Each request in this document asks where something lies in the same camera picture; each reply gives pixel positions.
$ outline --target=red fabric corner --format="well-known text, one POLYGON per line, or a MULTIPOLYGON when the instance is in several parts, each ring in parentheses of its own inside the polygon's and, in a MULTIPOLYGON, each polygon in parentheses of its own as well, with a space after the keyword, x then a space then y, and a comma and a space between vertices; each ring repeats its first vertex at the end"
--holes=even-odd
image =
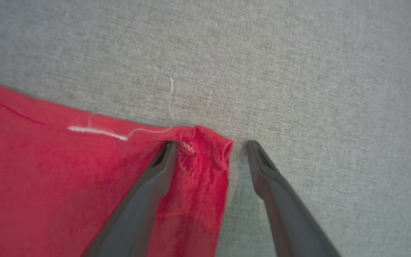
POLYGON ((0 86, 0 256, 80 256, 165 140, 180 141, 148 256, 215 255, 233 141, 205 127, 145 128, 0 86))

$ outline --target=red cloth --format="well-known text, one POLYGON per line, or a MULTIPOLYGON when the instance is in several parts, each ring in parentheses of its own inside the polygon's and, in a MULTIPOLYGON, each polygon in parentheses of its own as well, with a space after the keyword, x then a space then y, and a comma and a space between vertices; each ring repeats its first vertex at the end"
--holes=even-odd
POLYGON ((0 86, 0 256, 80 256, 165 140, 180 141, 148 256, 215 255, 233 141, 205 127, 142 126, 0 86))

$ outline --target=red fabric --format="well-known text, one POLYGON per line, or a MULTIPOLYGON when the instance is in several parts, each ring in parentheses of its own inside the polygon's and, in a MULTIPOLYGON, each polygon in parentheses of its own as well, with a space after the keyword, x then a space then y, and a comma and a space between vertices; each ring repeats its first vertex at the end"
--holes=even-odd
POLYGON ((148 256, 215 255, 233 141, 205 127, 164 130, 90 115, 0 87, 0 256, 80 256, 165 140, 180 141, 148 256))

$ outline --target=gray surface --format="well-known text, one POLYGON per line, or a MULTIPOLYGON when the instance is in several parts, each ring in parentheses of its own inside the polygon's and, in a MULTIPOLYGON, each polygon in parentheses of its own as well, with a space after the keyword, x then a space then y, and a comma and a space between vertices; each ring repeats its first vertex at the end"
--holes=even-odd
POLYGON ((411 256, 411 3, 0 3, 1 85, 168 125, 170 76, 175 125, 237 141, 218 256, 274 254, 248 138, 344 256, 411 256))

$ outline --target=gray fabric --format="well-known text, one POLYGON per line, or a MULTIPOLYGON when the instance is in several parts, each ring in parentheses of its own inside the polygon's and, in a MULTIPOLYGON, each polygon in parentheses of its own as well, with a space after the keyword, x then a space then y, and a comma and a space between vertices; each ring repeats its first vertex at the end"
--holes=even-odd
POLYGON ((175 125, 236 140, 218 256, 274 255, 250 138, 344 256, 411 256, 411 2, 0 2, 1 85, 169 125, 170 77, 175 125))

